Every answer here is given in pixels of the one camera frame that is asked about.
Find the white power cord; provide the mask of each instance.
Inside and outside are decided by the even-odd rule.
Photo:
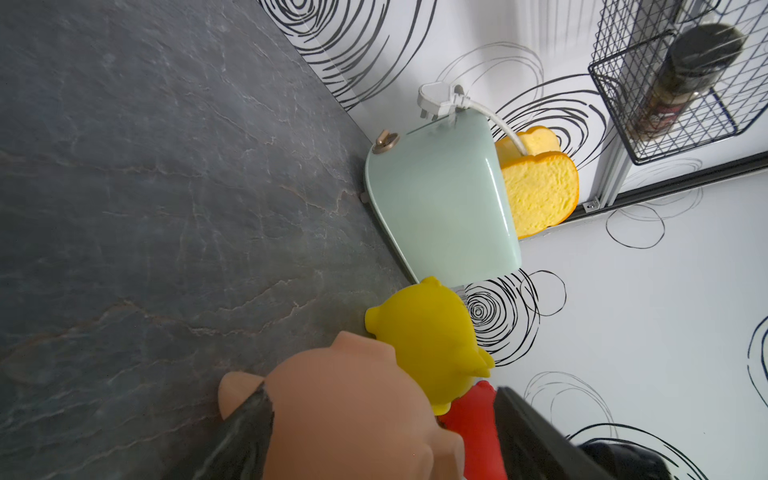
[[[486,117],[490,118],[499,128],[509,137],[513,144],[517,147],[520,155],[528,155],[523,143],[520,141],[520,137],[512,131],[501,117],[491,111],[484,105],[473,101],[468,96],[454,93],[451,91],[451,85],[437,81],[435,83],[424,84],[419,87],[419,99],[417,102],[419,107],[422,108],[422,117],[425,117],[427,113],[433,115],[434,118],[442,117],[456,110],[456,108],[471,108],[476,110]]]

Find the toy bread slice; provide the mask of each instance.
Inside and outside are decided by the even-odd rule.
[[[578,172],[568,155],[549,151],[502,165],[518,238],[557,225],[578,202]]]
[[[518,137],[528,150],[528,155],[536,156],[547,151],[560,151],[558,136],[546,127],[531,127],[528,131],[518,134]],[[496,142],[496,154],[502,167],[522,158],[509,137],[504,137]]]

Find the spice jar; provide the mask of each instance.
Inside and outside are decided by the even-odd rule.
[[[669,132],[685,109],[720,80],[743,44],[735,27],[717,23],[678,36],[631,123],[631,136],[649,141]]]

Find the red toy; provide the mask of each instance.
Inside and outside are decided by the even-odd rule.
[[[496,390],[485,380],[475,384],[439,417],[445,427],[464,439],[464,477],[467,480],[507,480],[498,444],[493,402]]]

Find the mint green toaster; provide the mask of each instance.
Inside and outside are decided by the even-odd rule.
[[[521,266],[520,245],[488,120],[466,110],[368,153],[366,192],[414,282],[461,286]]]

